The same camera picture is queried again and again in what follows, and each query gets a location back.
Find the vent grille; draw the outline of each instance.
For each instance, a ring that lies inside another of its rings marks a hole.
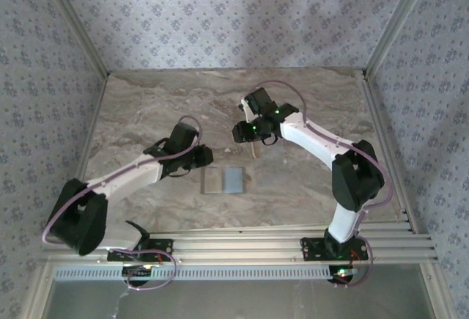
[[[132,279],[164,280],[170,277],[172,268],[152,268],[149,276],[135,276]],[[179,266],[174,280],[291,280],[330,279],[326,265],[279,265],[279,266]],[[58,267],[56,281],[121,280],[122,266],[94,265]]]

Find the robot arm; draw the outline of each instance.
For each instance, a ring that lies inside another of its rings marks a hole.
[[[234,126],[235,142],[262,141],[266,144],[265,141],[272,137],[274,143],[278,138],[286,139],[308,150],[332,171],[332,190],[337,206],[325,231],[325,247],[338,257],[353,239],[363,204],[374,198],[384,185],[383,176],[369,161],[343,145],[354,145],[376,158],[373,147],[366,141],[355,144],[307,120],[317,131],[343,145],[329,142],[306,126],[297,108],[288,103],[278,107],[263,88],[243,98],[240,109],[245,112],[246,120]]]
[[[133,249],[142,242],[143,238],[148,238],[147,233],[129,221],[125,225],[111,227],[106,232],[108,207],[140,188],[167,176],[175,177],[173,174],[180,168],[189,172],[211,164],[212,150],[204,145],[196,145],[177,158],[166,158],[190,148],[195,144],[198,135],[199,132],[195,128],[179,122],[169,138],[156,142],[130,164],[87,182],[69,180],[59,195],[49,221],[72,197],[90,186],[95,187],[78,198],[60,215],[53,223],[51,233],[80,255],[86,255],[96,248]]]

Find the marble surface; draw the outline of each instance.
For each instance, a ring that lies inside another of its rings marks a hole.
[[[203,126],[202,142],[213,149],[213,166],[241,166],[244,194],[201,194],[202,170],[166,178],[109,208],[108,222],[137,222],[149,231],[285,224],[328,224],[336,207],[330,172],[293,143],[272,147],[236,144],[233,125],[243,120],[240,98],[257,82],[277,78],[295,85],[308,102],[308,117],[354,141],[378,148],[361,93],[359,70],[348,67],[275,70],[163,70],[109,78],[95,128],[86,178],[132,161],[144,148],[168,136],[184,114]],[[290,89],[269,87],[280,105],[300,101]],[[385,196],[384,188],[377,200]],[[399,218],[397,200],[370,213],[368,221]]]

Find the patterned wall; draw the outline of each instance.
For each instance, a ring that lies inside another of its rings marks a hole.
[[[469,318],[469,3],[418,0],[374,86],[405,185]]]
[[[16,318],[100,80],[53,0],[0,0],[0,29],[0,318]]]
[[[397,0],[71,0],[112,72],[364,67]]]

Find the marble table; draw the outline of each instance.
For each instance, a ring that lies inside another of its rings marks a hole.
[[[259,81],[277,78],[295,85],[308,102],[308,117],[345,138],[371,142],[381,162],[365,100],[361,72],[348,67],[270,70],[162,70],[111,76],[95,126],[86,179],[132,161],[167,137],[184,114],[202,123],[202,142],[213,149],[213,166],[244,168],[245,193],[201,194],[202,170],[166,178],[109,208],[108,222],[132,220],[151,232],[215,227],[328,224],[336,207],[330,172],[293,143],[250,144],[232,140],[243,120],[240,98]],[[300,107],[290,89],[269,87],[280,105]],[[384,188],[376,200],[383,200]],[[396,221],[399,202],[374,210],[367,221]]]

